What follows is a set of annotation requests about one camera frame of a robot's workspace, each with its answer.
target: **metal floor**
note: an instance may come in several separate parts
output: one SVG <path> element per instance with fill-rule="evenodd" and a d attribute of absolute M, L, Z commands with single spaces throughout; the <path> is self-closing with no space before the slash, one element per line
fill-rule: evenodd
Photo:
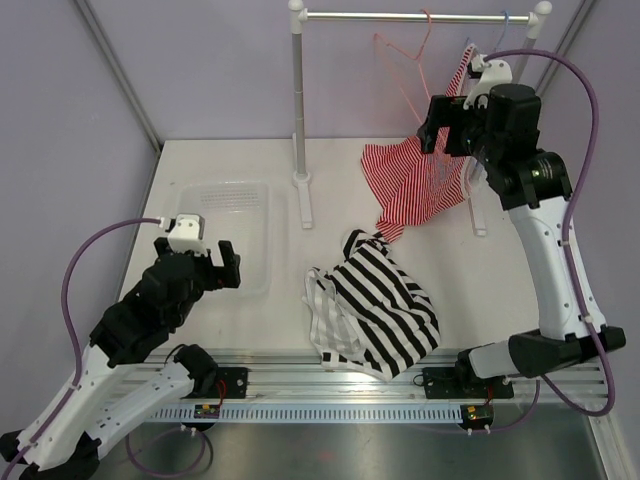
<path fill-rule="evenodd" d="M 496 425 L 520 415 L 496 407 Z M 452 429 L 443 425 L 437 428 Z M 134 448 L 169 428 L 145 424 L 133 434 Z M 420 425 L 219 424 L 208 432 L 215 448 L 212 467 L 194 479 L 387 480 L 387 479 L 604 479 L 588 423 L 566 408 L 541 405 L 519 428 L 468 438 L 425 431 Z M 170 437 L 138 458 L 167 473 L 185 468 L 200 443 Z M 95 480 L 151 478 L 125 460 L 124 445 L 104 459 Z"/>

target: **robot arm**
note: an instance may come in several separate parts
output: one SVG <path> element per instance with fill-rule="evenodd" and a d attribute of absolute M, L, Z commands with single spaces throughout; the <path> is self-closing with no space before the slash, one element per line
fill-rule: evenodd
<path fill-rule="evenodd" d="M 0 437 L 0 453 L 11 461 L 25 447 L 21 478 L 89 478 L 99 460 L 162 404 L 191 393 L 208 392 L 217 365 L 197 345 L 183 347 L 158 375 L 115 405 L 104 408 L 113 388 L 180 327 L 205 291 L 237 288 L 240 257 L 230 242 L 219 242 L 224 266 L 216 267 L 203 243 L 204 219 L 179 215 L 167 238 L 154 245 L 158 258 L 124 298 L 109 307 L 90 335 L 80 383 L 62 387 L 45 411 L 23 431 Z M 39 440 L 30 439 L 74 391 Z"/>
<path fill-rule="evenodd" d="M 480 78 L 468 97 L 433 96 L 418 130 L 423 153 L 433 152 L 440 128 L 449 128 L 445 153 L 472 156 L 487 171 L 489 186 L 509 212 L 527 256 L 538 299 L 539 329 L 461 352 L 456 370 L 463 381 L 520 374 L 537 377 L 597 355 L 563 253 L 561 226 L 572 189 L 562 158 L 537 147 L 541 100 L 528 86 L 512 84 L 509 65 L 469 64 Z M 576 245 L 571 230 L 572 246 Z M 573 248 L 591 322 L 606 351 L 625 345 L 622 329 L 607 326 L 593 298 L 580 252 Z"/>

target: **clothes hanger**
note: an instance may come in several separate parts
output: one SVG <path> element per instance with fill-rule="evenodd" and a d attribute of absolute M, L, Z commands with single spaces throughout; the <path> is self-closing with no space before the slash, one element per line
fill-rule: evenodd
<path fill-rule="evenodd" d="M 507 34 L 507 29 L 509 28 L 509 10 L 503 10 L 500 13 L 504 14 L 504 28 L 502 29 L 502 35 L 500 35 L 500 38 L 498 39 L 496 46 L 493 47 L 494 52 L 498 51 L 498 49 L 500 48 L 500 45 L 504 40 L 504 36 Z"/>
<path fill-rule="evenodd" d="M 424 47 L 427 44 L 427 40 L 429 40 L 429 35 L 431 35 L 432 22 L 431 22 L 431 14 L 425 9 L 422 9 L 421 11 L 427 16 L 428 29 L 427 29 L 427 33 L 426 33 L 426 35 L 424 37 L 424 40 L 422 40 L 420 48 L 418 49 L 418 53 L 416 53 L 415 55 L 411 55 L 405 49 L 395 45 L 393 42 L 391 42 L 389 39 L 387 39 L 387 37 L 385 37 L 381 33 L 377 33 L 376 32 L 373 35 L 373 41 L 375 42 L 375 45 L 376 45 L 376 52 L 380 52 L 380 53 L 384 52 L 384 53 L 381 53 L 380 56 L 382 57 L 382 59 L 383 59 L 383 61 L 385 63 L 385 67 L 387 68 L 387 70 L 389 70 L 389 73 L 391 74 L 391 76 L 395 80 L 396 84 L 398 85 L 398 88 L 400 89 L 400 92 L 402 93 L 402 96 L 407 101 L 407 104 L 409 105 L 409 108 L 411 108 L 411 111 L 413 112 L 413 114 L 415 115 L 416 119 L 418 120 L 418 123 L 420 123 L 420 124 L 422 124 L 422 122 L 424 121 L 424 118 L 423 118 L 424 115 L 421 116 L 421 115 L 418 114 L 417 109 L 415 108 L 415 106 L 413 105 L 411 100 L 409 99 L 409 95 L 407 95 L 407 92 L 405 91 L 405 89 L 402 86 L 402 80 L 401 80 L 398 72 L 396 71 L 396 69 L 394 67 L 394 62 L 392 62 L 391 59 L 387 56 L 386 49 L 381 49 L 381 48 L 378 48 L 378 47 L 379 46 L 383 46 L 383 47 L 393 48 L 394 50 L 396 50 L 397 52 L 401 53 L 402 55 L 407 57 L 409 60 L 411 60 L 412 62 L 415 62 L 418 65 L 418 71 L 420 72 L 420 79 L 422 80 L 422 86 L 423 86 L 425 94 L 427 96 L 427 103 L 428 103 L 431 100 L 431 94 L 429 93 L 429 89 L 427 88 L 427 82 L 425 80 L 424 70 L 422 69 L 422 57 L 423 57 L 423 54 L 424 54 Z"/>

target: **striped clothing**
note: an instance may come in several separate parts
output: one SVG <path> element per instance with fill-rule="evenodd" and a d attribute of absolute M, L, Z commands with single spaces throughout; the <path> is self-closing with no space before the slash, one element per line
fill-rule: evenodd
<path fill-rule="evenodd" d="M 461 95 L 467 64 L 476 52 L 469 45 L 445 95 Z M 421 225 L 469 195 L 468 159 L 445 155 L 449 129 L 440 130 L 433 154 L 420 151 L 420 140 L 410 137 L 399 145 L 366 145 L 362 170 L 383 208 L 376 228 L 389 242 L 398 239 L 405 225 Z"/>
<path fill-rule="evenodd" d="M 327 369 L 368 373 L 385 381 L 440 344 L 427 294 L 389 258 L 381 234 L 353 231 L 345 262 L 331 272 L 307 272 L 310 339 Z"/>

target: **black and white striped shirt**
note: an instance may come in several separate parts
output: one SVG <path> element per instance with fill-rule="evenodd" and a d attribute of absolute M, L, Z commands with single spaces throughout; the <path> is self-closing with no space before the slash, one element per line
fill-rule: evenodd
<path fill-rule="evenodd" d="M 382 235 L 353 231 L 345 262 L 306 276 L 311 342 L 327 369 L 357 370 L 389 381 L 440 343 L 427 294 L 389 258 Z"/>

